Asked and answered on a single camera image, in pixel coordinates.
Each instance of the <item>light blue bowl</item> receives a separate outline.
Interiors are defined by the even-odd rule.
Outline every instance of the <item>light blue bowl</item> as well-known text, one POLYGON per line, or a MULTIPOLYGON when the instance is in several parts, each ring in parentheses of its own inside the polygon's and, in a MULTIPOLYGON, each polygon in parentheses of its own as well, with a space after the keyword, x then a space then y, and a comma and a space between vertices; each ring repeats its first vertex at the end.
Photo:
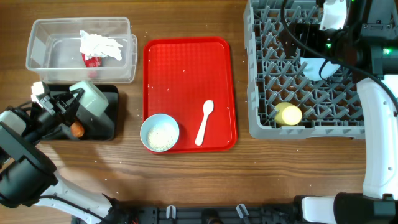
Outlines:
POLYGON ((177 122, 171 116, 169 116, 167 114, 155 114, 155 115, 150 116, 149 118, 147 118, 144 121, 144 123, 141 126, 141 131, 139 134, 140 134, 141 141, 146 148, 148 148, 149 150, 154 151, 154 152, 165 152, 165 151, 171 149, 175 145, 175 143, 177 143, 178 137, 180 136, 180 128, 178 127, 177 122), (153 149, 149 145, 148 140, 147 140, 148 132, 155 125, 165 126, 168 129, 170 128, 171 129, 170 132, 175 133, 177 135, 175 138, 175 141, 169 148, 164 149, 162 151, 158 151, 158 150, 153 149))

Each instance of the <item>red tray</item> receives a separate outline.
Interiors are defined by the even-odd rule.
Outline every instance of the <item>red tray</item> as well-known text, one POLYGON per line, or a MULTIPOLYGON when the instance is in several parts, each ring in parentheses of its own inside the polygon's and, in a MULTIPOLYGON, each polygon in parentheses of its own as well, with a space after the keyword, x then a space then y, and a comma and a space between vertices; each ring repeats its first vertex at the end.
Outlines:
POLYGON ((146 44, 142 121, 157 113, 170 115, 180 127, 176 145, 163 154, 222 151, 235 145, 231 56, 224 39, 157 39, 146 44), (203 144, 196 146, 206 100, 213 100, 214 110, 203 144))

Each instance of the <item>plastic bin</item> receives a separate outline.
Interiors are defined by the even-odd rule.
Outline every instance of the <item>plastic bin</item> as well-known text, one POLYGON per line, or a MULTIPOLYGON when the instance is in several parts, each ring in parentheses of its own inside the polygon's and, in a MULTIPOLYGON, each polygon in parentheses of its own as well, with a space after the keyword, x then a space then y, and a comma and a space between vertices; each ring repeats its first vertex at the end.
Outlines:
MULTIPOLYGON (((364 139, 361 103, 352 79, 342 84, 314 82, 303 75, 306 65, 297 56, 285 56, 278 35, 283 31, 283 0, 248 0, 244 19, 244 44, 248 56, 249 132, 256 139, 306 139, 341 136, 364 139), (280 102, 298 106, 303 119, 296 126, 275 122, 280 102)), ((287 21, 318 24, 322 15, 315 0, 290 1, 287 21)), ((333 79, 349 72, 340 68, 333 79)))
POLYGON ((26 68, 47 83, 130 83, 137 64, 137 38, 125 17, 38 19, 27 48, 26 68), (80 53, 80 31, 115 39, 122 60, 102 58, 98 68, 86 68, 80 53))

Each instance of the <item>white spoon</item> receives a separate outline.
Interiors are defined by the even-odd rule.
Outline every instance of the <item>white spoon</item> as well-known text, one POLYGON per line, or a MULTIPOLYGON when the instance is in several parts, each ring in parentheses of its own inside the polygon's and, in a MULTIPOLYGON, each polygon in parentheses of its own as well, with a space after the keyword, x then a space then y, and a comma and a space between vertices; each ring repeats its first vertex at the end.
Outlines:
POLYGON ((213 100, 206 100, 205 104, 203 105, 203 120, 201 121, 198 135, 195 140, 195 144, 197 146, 201 146, 201 144, 203 143, 203 138, 205 137, 207 118, 209 117, 211 112, 213 112, 213 109, 214 109, 213 100))

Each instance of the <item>clear plastic container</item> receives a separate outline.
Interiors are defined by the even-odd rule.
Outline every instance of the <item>clear plastic container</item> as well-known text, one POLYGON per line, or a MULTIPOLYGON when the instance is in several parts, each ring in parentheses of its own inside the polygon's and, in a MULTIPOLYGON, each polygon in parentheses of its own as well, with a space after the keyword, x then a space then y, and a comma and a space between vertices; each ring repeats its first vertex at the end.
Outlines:
POLYGON ((131 83, 137 65, 137 38, 125 17, 38 19, 30 33, 26 68, 48 83, 131 83), (115 39, 122 60, 102 58, 98 68, 86 68, 80 53, 80 31, 115 39))

